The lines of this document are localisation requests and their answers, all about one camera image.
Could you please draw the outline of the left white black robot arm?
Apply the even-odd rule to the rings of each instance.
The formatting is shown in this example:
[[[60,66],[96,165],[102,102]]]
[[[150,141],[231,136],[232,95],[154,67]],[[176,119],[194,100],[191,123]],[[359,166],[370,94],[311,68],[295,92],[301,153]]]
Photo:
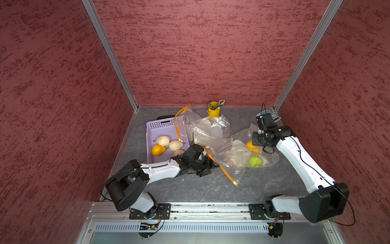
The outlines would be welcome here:
[[[144,191],[147,185],[185,174],[203,177],[216,167],[217,163],[197,144],[162,163],[140,164],[137,160],[131,160],[103,184],[102,188],[109,195],[104,198],[113,202],[117,211],[135,209],[145,219],[153,219],[159,215],[159,206],[155,198]]]

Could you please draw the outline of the beige round fruit bag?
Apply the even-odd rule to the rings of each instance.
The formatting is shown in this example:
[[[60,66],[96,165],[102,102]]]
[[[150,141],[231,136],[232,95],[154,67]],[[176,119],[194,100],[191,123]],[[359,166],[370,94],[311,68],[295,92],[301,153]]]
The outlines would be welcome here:
[[[171,151],[180,150],[180,149],[182,149],[183,146],[184,146],[184,144],[179,140],[173,140],[173,141],[170,141],[170,143],[169,143],[169,149]]]

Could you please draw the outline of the clear zip-top bag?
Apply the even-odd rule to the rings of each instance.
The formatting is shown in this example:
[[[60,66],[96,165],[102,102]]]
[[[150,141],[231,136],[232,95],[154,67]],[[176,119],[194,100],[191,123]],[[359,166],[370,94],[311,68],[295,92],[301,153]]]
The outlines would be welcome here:
[[[181,130],[186,132],[190,143],[201,146],[209,146],[218,140],[229,138],[231,134],[231,124],[224,115],[209,115],[202,118],[193,112],[189,104],[175,114],[174,120],[174,127],[180,141]]]
[[[221,139],[206,147],[206,153],[220,166],[228,179],[238,186],[244,176],[246,169],[251,168],[248,164],[250,157],[255,154],[246,148],[246,144],[252,141],[253,132],[259,130],[258,126],[252,124],[229,138]],[[279,151],[275,148],[266,147],[258,154],[263,159],[263,166],[272,166],[280,160]]]

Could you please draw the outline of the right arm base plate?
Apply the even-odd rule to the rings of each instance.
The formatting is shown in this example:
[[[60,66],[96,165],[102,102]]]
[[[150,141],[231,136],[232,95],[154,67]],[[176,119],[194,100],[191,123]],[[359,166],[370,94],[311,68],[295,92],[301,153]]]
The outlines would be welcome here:
[[[287,212],[277,212],[269,202],[249,204],[249,213],[252,220],[291,220]]]

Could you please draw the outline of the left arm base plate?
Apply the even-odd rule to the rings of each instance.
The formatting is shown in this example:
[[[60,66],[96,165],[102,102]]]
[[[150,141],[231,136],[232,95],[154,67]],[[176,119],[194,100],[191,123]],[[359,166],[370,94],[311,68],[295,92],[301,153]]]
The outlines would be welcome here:
[[[171,204],[169,203],[158,203],[153,206],[147,212],[141,212],[140,210],[136,210],[134,208],[130,209],[130,220],[158,220],[163,218],[168,220],[171,214]]]

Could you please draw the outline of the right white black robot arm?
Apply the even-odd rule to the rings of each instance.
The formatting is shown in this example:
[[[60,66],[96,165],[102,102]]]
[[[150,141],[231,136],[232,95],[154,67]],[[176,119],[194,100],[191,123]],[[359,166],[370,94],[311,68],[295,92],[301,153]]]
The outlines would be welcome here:
[[[254,132],[252,143],[279,150],[298,173],[308,192],[303,197],[275,195],[268,198],[264,203],[264,215],[267,219],[274,220],[281,214],[288,213],[301,215],[311,223],[318,223],[343,214],[346,205],[350,204],[348,186],[337,183],[319,167],[290,127],[274,127]]]

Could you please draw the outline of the yellow pear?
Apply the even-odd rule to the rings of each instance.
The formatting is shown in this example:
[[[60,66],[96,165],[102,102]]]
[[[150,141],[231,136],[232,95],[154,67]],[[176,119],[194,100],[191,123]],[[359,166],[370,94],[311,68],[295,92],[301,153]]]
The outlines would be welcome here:
[[[161,146],[159,144],[156,144],[152,148],[151,153],[153,156],[158,157],[158,156],[162,155],[164,152],[166,152],[166,150],[167,150],[166,147]]]

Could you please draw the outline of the yellow fruit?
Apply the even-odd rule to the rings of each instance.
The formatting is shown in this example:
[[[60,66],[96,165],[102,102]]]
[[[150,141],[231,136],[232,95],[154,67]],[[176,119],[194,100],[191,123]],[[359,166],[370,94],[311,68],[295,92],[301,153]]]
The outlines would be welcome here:
[[[252,141],[249,141],[246,144],[246,148],[255,154],[259,154],[261,152],[261,147],[253,145]]]

